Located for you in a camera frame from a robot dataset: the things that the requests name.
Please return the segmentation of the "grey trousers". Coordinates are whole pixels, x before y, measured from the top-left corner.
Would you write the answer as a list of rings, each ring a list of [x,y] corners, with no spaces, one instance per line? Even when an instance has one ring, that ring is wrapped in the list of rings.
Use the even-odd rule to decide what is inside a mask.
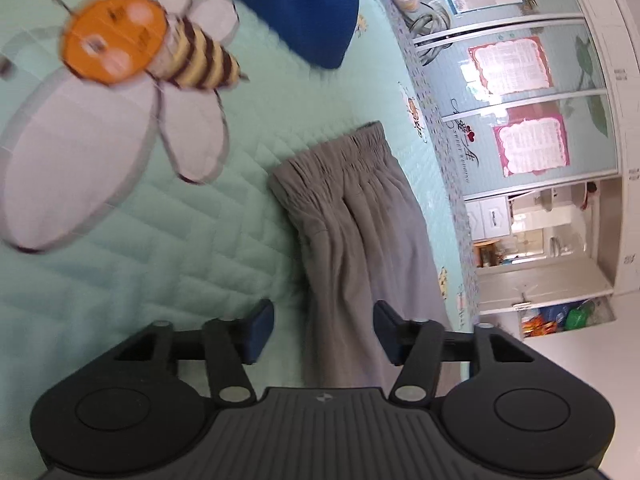
[[[399,370],[375,335],[374,304],[450,321],[423,212],[382,124],[296,154],[268,184],[296,229],[310,289],[306,385],[390,390]]]

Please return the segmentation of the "dotted purple bed sheet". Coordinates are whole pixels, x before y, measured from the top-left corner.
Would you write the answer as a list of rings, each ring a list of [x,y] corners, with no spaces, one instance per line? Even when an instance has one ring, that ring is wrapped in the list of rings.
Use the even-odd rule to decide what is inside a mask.
[[[401,91],[416,102],[423,133],[394,153],[422,208],[437,271],[446,282],[442,296],[450,323],[468,332],[477,321],[477,278],[471,254],[469,220],[464,212],[460,179],[445,125],[405,19],[392,0],[372,0],[394,33],[409,81]]]

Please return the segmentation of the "white drawer cabinet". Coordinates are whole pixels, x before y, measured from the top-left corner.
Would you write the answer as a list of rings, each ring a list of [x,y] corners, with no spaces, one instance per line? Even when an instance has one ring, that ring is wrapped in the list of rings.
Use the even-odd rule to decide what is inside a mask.
[[[511,234],[511,214],[506,196],[468,200],[465,203],[473,242]]]

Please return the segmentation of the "pink-bordered poster right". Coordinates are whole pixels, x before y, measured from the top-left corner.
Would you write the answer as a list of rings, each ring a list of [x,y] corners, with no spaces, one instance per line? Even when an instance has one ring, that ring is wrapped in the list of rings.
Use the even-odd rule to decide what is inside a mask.
[[[559,114],[497,126],[494,135],[505,177],[570,166],[564,120]]]

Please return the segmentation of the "pink-bordered poster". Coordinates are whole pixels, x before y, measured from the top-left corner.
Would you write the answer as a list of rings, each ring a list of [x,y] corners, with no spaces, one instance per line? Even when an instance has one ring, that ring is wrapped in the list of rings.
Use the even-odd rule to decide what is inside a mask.
[[[494,135],[505,177],[570,166],[564,120],[559,114],[497,126]]]
[[[536,36],[468,49],[483,87],[494,96],[553,87],[546,52]]]

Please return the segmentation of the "mint green bee quilt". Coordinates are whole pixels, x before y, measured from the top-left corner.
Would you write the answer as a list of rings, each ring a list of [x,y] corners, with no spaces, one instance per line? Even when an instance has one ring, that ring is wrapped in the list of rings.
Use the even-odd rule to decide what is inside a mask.
[[[154,321],[193,330],[269,298],[276,327],[250,380],[300,385],[307,285],[269,170],[367,122],[383,125],[393,153],[424,127],[401,91],[408,73],[384,12],[372,0],[360,12],[342,66],[320,70],[240,6],[230,49],[250,80],[222,97],[230,153],[220,176],[184,182],[154,139],[137,184],[87,234],[40,255],[2,248],[3,478],[43,473],[29,432],[40,394]]]

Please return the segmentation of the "pink-bordered poster left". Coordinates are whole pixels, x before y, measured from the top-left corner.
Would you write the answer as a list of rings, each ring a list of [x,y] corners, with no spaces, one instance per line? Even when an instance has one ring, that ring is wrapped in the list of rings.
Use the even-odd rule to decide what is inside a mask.
[[[483,87],[494,96],[553,87],[546,52],[536,36],[468,49]]]

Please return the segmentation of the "light blue sliding wardrobe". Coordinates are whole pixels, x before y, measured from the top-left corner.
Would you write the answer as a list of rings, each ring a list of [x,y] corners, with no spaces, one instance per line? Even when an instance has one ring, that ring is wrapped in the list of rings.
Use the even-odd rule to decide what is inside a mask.
[[[639,0],[419,0],[485,313],[639,288]]]

